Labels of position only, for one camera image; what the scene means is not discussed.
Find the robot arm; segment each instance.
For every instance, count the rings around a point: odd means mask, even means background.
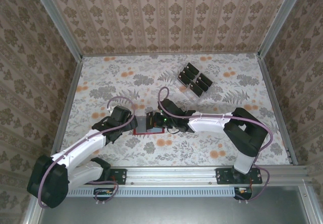
[[[27,191],[38,196],[41,180],[49,168],[56,160],[60,159],[50,170],[41,191],[41,201],[47,206],[55,208],[66,197],[70,190],[73,190],[90,181],[107,181],[110,178],[111,165],[104,160],[96,157],[91,159],[91,155],[100,150],[108,143],[114,143],[123,132],[130,131],[137,127],[137,120],[134,117],[130,124],[120,129],[109,131],[103,134],[97,134],[101,131],[120,126],[131,118],[131,111],[122,106],[116,106],[109,117],[103,118],[100,122],[92,126],[84,137],[74,143],[69,148],[54,154],[51,157],[43,155],[35,163],[31,174]]]
[[[261,146],[267,136],[267,131],[250,122],[224,118],[224,116],[240,117],[259,122],[252,114],[243,108],[236,108],[232,113],[213,117],[199,117],[203,113],[194,110],[182,111],[169,99],[164,99],[163,107],[170,113],[177,116],[192,116],[192,118],[181,119],[169,116],[158,106],[161,113],[147,114],[147,129],[152,127],[172,128],[175,127],[181,132],[216,132],[225,133],[238,149],[238,156],[234,163],[234,169],[246,175],[257,157]]]

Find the gray floor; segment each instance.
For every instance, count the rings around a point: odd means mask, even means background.
[[[248,204],[233,198],[115,198],[95,204],[92,198],[67,198],[46,209],[39,223],[308,223],[301,197],[294,187],[270,187]]]

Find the metal profile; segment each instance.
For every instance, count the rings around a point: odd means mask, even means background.
[[[319,207],[317,197],[312,186],[299,186],[299,193],[301,195],[305,212],[309,223],[323,223],[322,210]]]
[[[29,205],[25,214],[25,219],[22,222],[23,224],[36,224],[39,222],[41,215],[41,207],[37,203],[37,198],[31,196]]]
[[[269,99],[271,100],[271,103],[273,106],[273,110],[274,110],[276,120],[277,120],[277,125],[279,127],[280,132],[281,132],[283,142],[285,143],[286,147],[289,150],[290,158],[291,158],[293,164],[297,165],[298,162],[296,159],[296,155],[295,155],[295,152],[294,152],[294,149],[292,146],[291,139],[289,138],[289,135],[287,132],[286,124],[284,122],[284,118],[283,118],[281,109],[279,107],[278,100],[277,100],[276,94],[275,94],[275,90],[274,90],[271,78],[269,76],[265,61],[264,61],[263,57],[261,57],[261,56],[257,56],[257,57],[258,57],[258,63],[260,66],[262,77],[263,77],[264,83],[267,88]]]
[[[216,179],[216,169],[225,166],[210,167],[124,167],[127,169],[125,186],[128,188],[147,187],[247,187],[248,185],[231,184],[219,185]],[[305,166],[293,165],[264,165],[270,175],[268,186],[302,186],[310,184]],[[263,186],[267,174],[261,171]],[[83,185],[83,187],[96,187],[96,185]]]
[[[61,13],[56,8],[53,0],[40,0],[40,1],[44,5],[47,13],[49,14],[49,16],[51,17],[52,21],[54,22],[56,28],[60,32],[67,47],[69,48],[70,52],[72,53],[73,57],[75,58],[75,61],[77,63],[81,62],[81,58],[82,58],[81,50],[78,47],[76,41],[74,40],[74,37],[71,34],[70,30],[68,29],[63,18],[61,17]]]
[[[67,197],[94,197],[94,187],[72,190]],[[234,187],[128,187],[120,186],[115,197],[234,197]]]
[[[284,0],[281,7],[279,8],[274,21],[271,24],[265,38],[262,41],[262,44],[258,50],[260,53],[260,57],[264,58],[264,56],[269,51],[272,43],[277,37],[280,29],[282,28],[284,22],[286,21],[290,11],[294,7],[297,0]]]
[[[55,154],[61,148],[61,144],[63,142],[66,127],[67,127],[67,123],[68,123],[68,120],[70,117],[77,84],[78,84],[80,76],[81,76],[82,66],[83,66],[83,62],[80,62],[76,65],[73,80],[72,80],[70,90],[69,90],[69,93],[66,98],[64,110],[62,113],[62,118],[61,118],[58,130],[57,130],[56,136],[55,136],[53,147],[51,149],[51,155]]]

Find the black cable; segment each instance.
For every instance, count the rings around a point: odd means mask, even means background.
[[[180,132],[180,130],[178,130],[178,131],[176,131],[176,132],[170,132],[168,128],[167,128],[167,131],[168,131],[168,133],[171,133],[171,134],[177,134],[177,133],[179,133],[179,132]]]

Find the table surface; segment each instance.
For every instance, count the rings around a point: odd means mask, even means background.
[[[214,81],[203,100],[189,100],[175,86],[178,71],[188,62]],[[236,107],[247,109],[274,134],[273,143],[260,154],[257,163],[289,164],[256,54],[83,58],[62,149],[78,141],[107,115],[106,103],[113,96],[130,98],[136,104],[136,116],[145,116],[157,109],[157,94],[163,86],[169,87],[169,99],[182,109],[216,114],[233,112]],[[112,105],[120,103],[131,108],[126,101]],[[112,166],[203,166],[232,165],[237,152],[225,134],[165,132],[134,136],[126,132],[97,154]]]

